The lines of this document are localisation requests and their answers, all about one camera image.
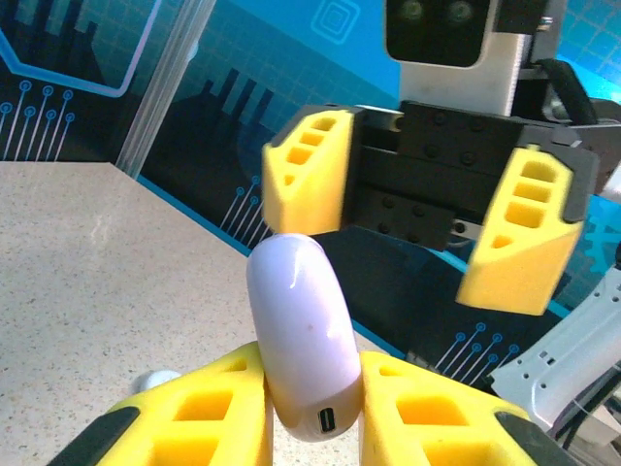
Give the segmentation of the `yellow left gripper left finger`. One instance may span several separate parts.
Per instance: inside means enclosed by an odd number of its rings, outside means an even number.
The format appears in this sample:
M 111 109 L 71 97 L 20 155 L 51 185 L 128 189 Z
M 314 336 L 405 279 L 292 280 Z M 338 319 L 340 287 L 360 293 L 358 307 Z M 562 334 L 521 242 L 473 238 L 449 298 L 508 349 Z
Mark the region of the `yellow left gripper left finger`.
M 54 465 L 270 465 L 273 418 L 256 343 L 96 417 Z

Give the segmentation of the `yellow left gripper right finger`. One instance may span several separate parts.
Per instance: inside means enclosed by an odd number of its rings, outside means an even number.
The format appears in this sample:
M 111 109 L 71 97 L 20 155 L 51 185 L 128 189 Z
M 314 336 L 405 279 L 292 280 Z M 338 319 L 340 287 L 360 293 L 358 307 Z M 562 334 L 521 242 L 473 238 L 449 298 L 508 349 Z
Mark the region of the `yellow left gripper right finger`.
M 375 351 L 360 355 L 363 465 L 573 465 L 521 408 Z

